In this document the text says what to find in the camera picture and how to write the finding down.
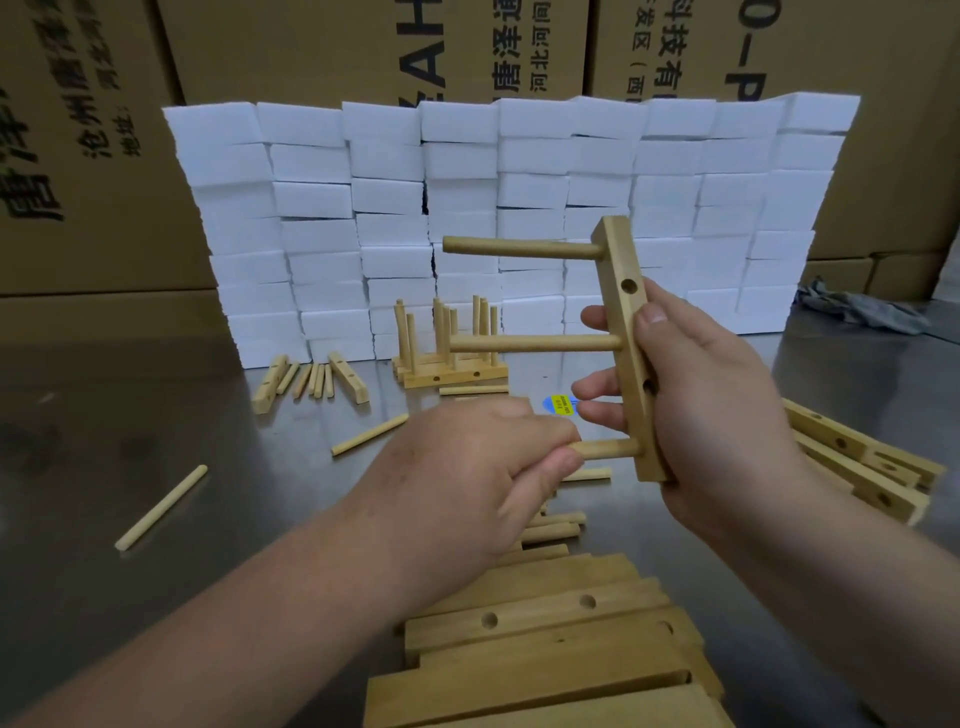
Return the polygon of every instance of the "white foam block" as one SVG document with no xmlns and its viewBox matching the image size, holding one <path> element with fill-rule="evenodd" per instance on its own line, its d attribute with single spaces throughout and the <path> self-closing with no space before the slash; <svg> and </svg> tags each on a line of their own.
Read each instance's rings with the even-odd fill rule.
<svg viewBox="0 0 960 728">
<path fill-rule="evenodd" d="M 497 146 L 498 172 L 565 175 L 572 166 L 572 139 L 503 138 Z"/>
<path fill-rule="evenodd" d="M 786 104 L 784 132 L 846 133 L 860 107 L 859 96 L 832 93 L 791 93 L 777 100 Z"/>
<path fill-rule="evenodd" d="M 421 101 L 420 136 L 424 141 L 496 144 L 500 130 L 497 104 Z"/>
<path fill-rule="evenodd" d="M 767 199 L 757 229 L 813 230 L 832 178 L 832 172 L 771 172 L 767 177 Z"/>
<path fill-rule="evenodd" d="M 786 260 L 748 260 L 747 272 L 743 276 L 744 288 L 754 286 L 793 285 L 800 282 L 804 274 L 804 258 Z"/>
<path fill-rule="evenodd" d="M 214 218 L 203 222 L 206 246 L 214 255 L 261 253 L 283 247 L 278 217 Z"/>
<path fill-rule="evenodd" d="M 303 253 L 290 255 L 290 274 L 295 285 L 360 280 L 359 253 Z"/>
<path fill-rule="evenodd" d="M 350 181 L 354 212 L 419 215 L 423 212 L 423 182 L 400 180 Z"/>
<path fill-rule="evenodd" d="M 767 175 L 705 175 L 699 205 L 759 205 L 767 193 Z"/>
<path fill-rule="evenodd" d="M 178 147 L 227 146 L 265 141 L 256 107 L 245 101 L 166 107 L 163 116 Z"/>
<path fill-rule="evenodd" d="M 351 141 L 350 174 L 373 180 L 423 182 L 423 147 L 384 141 Z"/>
<path fill-rule="evenodd" d="M 573 137 L 571 172 L 594 175 L 629 175 L 634 170 L 638 140 Z"/>
<path fill-rule="evenodd" d="M 414 315 L 414 323 L 417 331 L 430 331 L 433 333 L 433 307 L 428 305 L 408 305 L 404 306 L 407 313 Z M 392 306 L 370 309 L 370 325 L 375 336 L 378 333 L 391 333 L 396 335 L 396 315 Z"/>
<path fill-rule="evenodd" d="M 760 231 L 754 236 L 747 257 L 756 260 L 806 260 L 815 235 L 814 231 Z"/>
<path fill-rule="evenodd" d="M 294 286 L 294 300 L 300 311 L 341 311 L 366 307 L 367 293 L 362 280 L 309 283 Z"/>
<path fill-rule="evenodd" d="M 270 161 L 278 182 L 350 183 L 347 147 L 298 147 L 272 144 Z"/>
<path fill-rule="evenodd" d="M 211 255 L 210 267 L 217 285 L 282 283 L 290 280 L 283 251 Z"/>
<path fill-rule="evenodd" d="M 589 239 L 600 224 L 600 218 L 630 215 L 629 207 L 568 207 L 564 218 L 564 237 L 568 240 Z"/>
<path fill-rule="evenodd" d="M 355 339 L 371 335 L 370 312 L 366 308 L 306 311 L 300 315 L 300 325 L 308 339 Z"/>
<path fill-rule="evenodd" d="M 627 139 L 636 142 L 647 125 L 648 106 L 626 101 L 577 96 L 573 104 L 573 133 Z"/>
<path fill-rule="evenodd" d="M 645 205 L 690 207 L 697 204 L 703 177 L 668 175 L 634 177 L 630 193 L 630 207 Z"/>
<path fill-rule="evenodd" d="M 763 205 L 730 205 L 700 207 L 693 234 L 697 237 L 723 237 L 742 235 L 756 230 L 756 219 Z"/>
<path fill-rule="evenodd" d="M 564 175 L 501 174 L 496 203 L 500 207 L 563 209 L 570 190 Z"/>
<path fill-rule="evenodd" d="M 783 118 L 784 102 L 724 101 L 717 104 L 714 139 L 760 139 L 774 136 Z"/>
<path fill-rule="evenodd" d="M 227 316 L 227 326 L 234 341 L 296 339 L 303 336 L 300 315 L 296 311 Z"/>
<path fill-rule="evenodd" d="M 706 138 L 716 121 L 717 103 L 709 99 L 652 99 L 644 136 Z"/>
<path fill-rule="evenodd" d="M 443 243 L 445 235 L 496 237 L 496 212 L 431 212 L 427 227 L 431 243 Z"/>
<path fill-rule="evenodd" d="M 771 169 L 829 171 L 836 166 L 845 137 L 828 134 L 782 133 L 774 142 Z"/>
<path fill-rule="evenodd" d="M 395 144 L 420 144 L 419 109 L 345 101 L 343 110 L 344 138 L 348 141 L 377 139 Z"/>
<path fill-rule="evenodd" d="M 750 174 L 770 169 L 774 137 L 766 139 L 708 139 L 700 155 L 699 174 Z"/>
<path fill-rule="evenodd" d="M 573 324 L 580 321 L 580 314 L 589 305 L 603 305 L 603 296 L 567 296 L 564 306 L 564 323 Z"/>
<path fill-rule="evenodd" d="M 540 99 L 500 99 L 500 136 L 573 136 L 574 104 Z"/>
<path fill-rule="evenodd" d="M 634 174 L 695 175 L 703 150 L 702 141 L 643 139 L 636 145 Z"/>
<path fill-rule="evenodd" d="M 256 113 L 269 144 L 298 144 L 310 147 L 346 147 L 343 112 L 292 104 L 261 101 Z"/>
<path fill-rule="evenodd" d="M 284 313 L 297 310 L 290 283 L 222 285 L 217 288 L 217 296 L 226 316 Z"/>
<path fill-rule="evenodd" d="M 693 205 L 643 205 L 634 207 L 630 228 L 634 237 L 689 237 L 696 217 Z"/>
<path fill-rule="evenodd" d="M 412 245 L 367 246 L 361 254 L 370 279 L 418 279 L 433 276 L 433 248 Z"/>
<path fill-rule="evenodd" d="M 496 236 L 506 240 L 560 240 L 564 235 L 562 209 L 499 209 Z"/>
<path fill-rule="evenodd" d="M 370 279 L 370 308 L 392 306 L 397 299 L 405 305 L 433 305 L 436 281 L 429 279 Z"/>
<path fill-rule="evenodd" d="M 566 203 L 585 207 L 625 207 L 630 203 L 632 183 L 629 176 L 571 174 Z"/>
<path fill-rule="evenodd" d="M 455 144 L 432 141 L 423 145 L 430 180 L 495 180 L 495 144 Z"/>
<path fill-rule="evenodd" d="M 360 245 L 429 245 L 426 215 L 357 215 Z"/>
<path fill-rule="evenodd" d="M 280 217 L 353 217 L 349 184 L 274 182 Z"/>
<path fill-rule="evenodd" d="M 280 240 L 287 253 L 355 253 L 356 220 L 283 220 Z"/>
<path fill-rule="evenodd" d="M 538 296 L 561 296 L 564 292 L 563 271 L 510 271 L 502 274 L 503 299 L 527 299 Z"/>
<path fill-rule="evenodd" d="M 428 180 L 426 205 L 434 212 L 496 212 L 496 180 Z"/>
<path fill-rule="evenodd" d="M 693 262 L 692 237 L 643 238 L 636 242 L 641 268 L 678 268 Z"/>
</svg>

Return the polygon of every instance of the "cardboard box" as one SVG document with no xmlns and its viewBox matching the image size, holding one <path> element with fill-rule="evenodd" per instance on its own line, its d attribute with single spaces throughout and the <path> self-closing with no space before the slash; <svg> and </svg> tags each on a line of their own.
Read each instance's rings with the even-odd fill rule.
<svg viewBox="0 0 960 728">
<path fill-rule="evenodd" d="M 149 4 L 40 5 L 0 10 L 0 294 L 211 288 Z M 41 35 L 60 23 L 68 36 Z"/>
<path fill-rule="evenodd" d="M 511 12 L 463 0 L 159 2 L 189 104 L 412 106 L 581 93 L 588 0 L 516 5 Z M 546 25 L 549 35 L 535 30 Z"/>
<path fill-rule="evenodd" d="M 588 93 L 621 101 L 664 93 L 722 101 L 795 91 L 860 94 L 817 219 L 813 255 L 948 245 L 960 216 L 960 5 L 915 3 L 908 15 L 892 0 L 682 5 L 692 15 L 676 20 L 688 30 L 679 57 L 679 41 L 663 32 L 674 21 L 662 7 L 638 18 L 633 0 L 594 0 Z M 904 53 L 907 28 L 923 28 L 924 42 Z M 792 123 L 803 124 L 801 111 L 794 109 Z M 841 111 L 838 121 L 850 112 Z M 726 124 L 727 113 L 721 109 L 718 124 Z"/>
</svg>

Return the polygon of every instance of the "wooden plank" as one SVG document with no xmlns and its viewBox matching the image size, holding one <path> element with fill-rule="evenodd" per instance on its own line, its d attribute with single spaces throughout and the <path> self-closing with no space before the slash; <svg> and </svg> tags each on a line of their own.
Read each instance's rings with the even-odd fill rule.
<svg viewBox="0 0 960 728">
<path fill-rule="evenodd" d="M 904 488 L 801 432 L 795 430 L 793 436 L 807 455 L 849 481 L 861 500 L 907 525 L 916 525 L 924 517 L 930 498 L 923 493 Z"/>
<path fill-rule="evenodd" d="M 575 700 L 497 716 L 474 717 L 438 728 L 726 728 L 699 685 Z"/>
<path fill-rule="evenodd" d="M 367 385 L 364 384 L 363 379 L 353 371 L 353 368 L 347 364 L 347 361 L 339 352 L 330 352 L 326 358 L 330 360 L 330 367 L 343 385 L 353 392 L 353 400 L 357 404 L 370 401 L 370 392 L 367 390 Z"/>
<path fill-rule="evenodd" d="M 403 728 L 666 688 L 690 678 L 667 635 L 631 644 L 551 643 L 506 663 L 406 670 L 367 684 L 365 728 Z"/>
<path fill-rule="evenodd" d="M 622 617 L 541 629 L 503 640 L 486 640 L 420 655 L 420 669 L 444 668 L 459 663 L 502 662 L 513 655 L 536 650 L 546 643 L 628 643 L 652 631 L 672 635 L 681 649 L 702 650 L 704 638 L 689 615 L 678 606 L 650 609 Z"/>
<path fill-rule="evenodd" d="M 518 564 L 487 571 L 468 587 L 423 610 L 417 617 L 460 612 L 639 578 L 636 567 L 622 553 L 598 558 L 586 554 Z"/>
<path fill-rule="evenodd" d="M 605 619 L 644 609 L 665 607 L 670 599 L 657 579 L 577 589 L 550 596 L 492 604 L 479 609 L 409 619 L 404 651 L 415 665 L 423 652 L 461 644 L 499 640 L 524 632 Z"/>
<path fill-rule="evenodd" d="M 790 426 L 797 432 L 853 460 L 862 461 L 865 455 L 876 451 L 876 440 L 852 427 L 841 425 L 790 400 L 783 400 L 783 408 Z"/>
<path fill-rule="evenodd" d="M 510 551 L 500 557 L 496 562 L 495 569 L 502 567 L 511 567 L 516 564 L 529 564 L 535 561 L 546 561 L 548 559 L 562 559 L 570 555 L 570 549 L 566 544 L 555 544 L 553 546 L 543 546 L 542 548 L 521 548 L 520 551 Z"/>
</svg>

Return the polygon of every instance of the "metal table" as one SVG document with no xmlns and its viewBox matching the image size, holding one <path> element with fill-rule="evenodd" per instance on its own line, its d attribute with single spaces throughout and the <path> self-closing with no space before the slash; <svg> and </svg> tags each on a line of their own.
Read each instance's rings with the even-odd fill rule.
<svg viewBox="0 0 960 728">
<path fill-rule="evenodd" d="M 783 336 L 750 341 L 785 396 L 951 467 L 922 531 L 960 553 L 960 347 L 799 311 Z M 368 362 L 356 367 L 370 386 L 368 405 L 355 407 L 338 390 L 334 401 L 283 398 L 257 418 L 250 392 L 260 372 L 168 376 L 145 358 L 155 362 L 145 378 L 51 384 L 59 380 L 48 372 L 45 384 L 22 381 L 0 400 L 0 720 L 328 507 L 380 447 L 332 462 L 330 445 L 438 401 L 431 390 L 405 394 L 387 363 Z M 512 390 L 535 405 L 612 363 L 597 353 L 508 358 Z M 585 438 L 602 434 L 579 424 Z M 200 463 L 207 479 L 130 552 L 115 551 L 113 542 Z M 868 725 L 855 695 L 671 519 L 658 490 L 637 484 L 631 463 L 612 467 L 612 485 L 564 489 L 551 507 L 588 513 L 573 550 L 625 552 L 685 607 L 736 724 Z M 383 635 L 292 724 L 360 725 L 367 677 L 401 669 L 401 658 L 400 641 Z"/>
</svg>

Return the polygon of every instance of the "finger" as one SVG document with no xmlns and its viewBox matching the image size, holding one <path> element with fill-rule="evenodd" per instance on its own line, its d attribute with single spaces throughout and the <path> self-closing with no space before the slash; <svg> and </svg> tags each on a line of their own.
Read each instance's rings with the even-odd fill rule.
<svg viewBox="0 0 960 728">
<path fill-rule="evenodd" d="M 620 382 L 616 378 L 616 369 L 605 369 L 577 379 L 570 385 L 573 396 L 578 400 L 596 400 L 598 397 L 619 397 Z"/>
<path fill-rule="evenodd" d="M 580 401 L 577 402 L 577 414 L 589 423 L 619 432 L 627 431 L 627 418 L 623 414 L 623 405 L 617 402 Z"/>
</svg>

